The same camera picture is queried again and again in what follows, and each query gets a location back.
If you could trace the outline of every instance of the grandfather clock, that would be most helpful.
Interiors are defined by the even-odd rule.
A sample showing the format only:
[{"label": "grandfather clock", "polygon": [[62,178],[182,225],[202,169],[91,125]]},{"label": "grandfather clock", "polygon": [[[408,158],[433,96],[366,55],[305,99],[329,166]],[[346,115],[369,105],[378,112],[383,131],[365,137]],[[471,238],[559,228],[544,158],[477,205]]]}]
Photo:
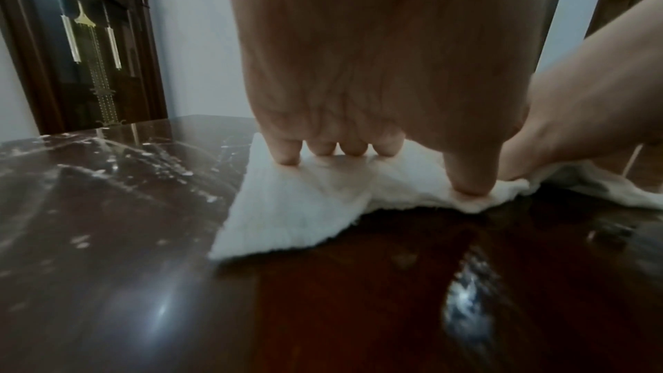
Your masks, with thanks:
[{"label": "grandfather clock", "polygon": [[0,0],[42,134],[167,117],[148,0]]}]

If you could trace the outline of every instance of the wooden table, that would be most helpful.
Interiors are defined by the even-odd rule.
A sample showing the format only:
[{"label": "wooden table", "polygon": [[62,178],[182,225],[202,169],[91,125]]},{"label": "wooden table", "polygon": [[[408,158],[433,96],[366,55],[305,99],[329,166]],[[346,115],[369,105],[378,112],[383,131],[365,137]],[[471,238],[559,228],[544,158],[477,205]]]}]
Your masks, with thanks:
[{"label": "wooden table", "polygon": [[[662,371],[652,211],[543,188],[209,262],[255,130],[193,116],[1,145],[0,372]],[[649,189],[659,149],[630,171]]]}]

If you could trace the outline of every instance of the white wall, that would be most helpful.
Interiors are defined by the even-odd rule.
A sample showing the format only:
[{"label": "white wall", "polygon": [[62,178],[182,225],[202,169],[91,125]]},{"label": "white wall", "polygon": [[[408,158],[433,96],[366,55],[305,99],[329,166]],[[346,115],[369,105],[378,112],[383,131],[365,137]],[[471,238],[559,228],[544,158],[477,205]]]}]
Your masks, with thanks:
[{"label": "white wall", "polygon": [[0,35],[0,142],[38,135],[14,62]]},{"label": "white wall", "polygon": [[539,58],[543,70],[574,51],[585,39],[599,0],[559,0]]},{"label": "white wall", "polygon": [[171,117],[251,116],[230,0],[150,0]]}]

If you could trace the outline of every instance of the brown furniture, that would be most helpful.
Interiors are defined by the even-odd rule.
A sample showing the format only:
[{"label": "brown furniture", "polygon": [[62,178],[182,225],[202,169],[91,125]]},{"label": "brown furniture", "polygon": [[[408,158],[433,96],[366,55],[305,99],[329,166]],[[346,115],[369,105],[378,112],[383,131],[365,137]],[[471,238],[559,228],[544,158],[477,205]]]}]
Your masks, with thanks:
[{"label": "brown furniture", "polygon": [[[193,116],[0,145],[0,372],[661,371],[655,211],[544,187],[209,262],[255,129]],[[662,151],[629,177],[658,190]]]},{"label": "brown furniture", "polygon": [[148,0],[0,0],[42,134],[167,117]]}]

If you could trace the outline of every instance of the white towel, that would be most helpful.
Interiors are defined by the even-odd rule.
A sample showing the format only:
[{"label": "white towel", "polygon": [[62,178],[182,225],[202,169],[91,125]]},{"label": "white towel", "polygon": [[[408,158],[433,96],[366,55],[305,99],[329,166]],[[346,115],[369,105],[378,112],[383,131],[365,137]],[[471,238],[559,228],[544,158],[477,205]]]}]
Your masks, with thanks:
[{"label": "white towel", "polygon": [[247,174],[209,257],[223,260],[277,249],[305,248],[338,235],[378,209],[451,208],[479,213],[534,193],[543,181],[630,207],[663,209],[663,195],[637,188],[589,161],[556,164],[528,179],[498,181],[489,195],[453,190],[442,155],[405,141],[396,157],[316,157],[306,146],[299,166],[273,162],[261,134],[253,137]]}]

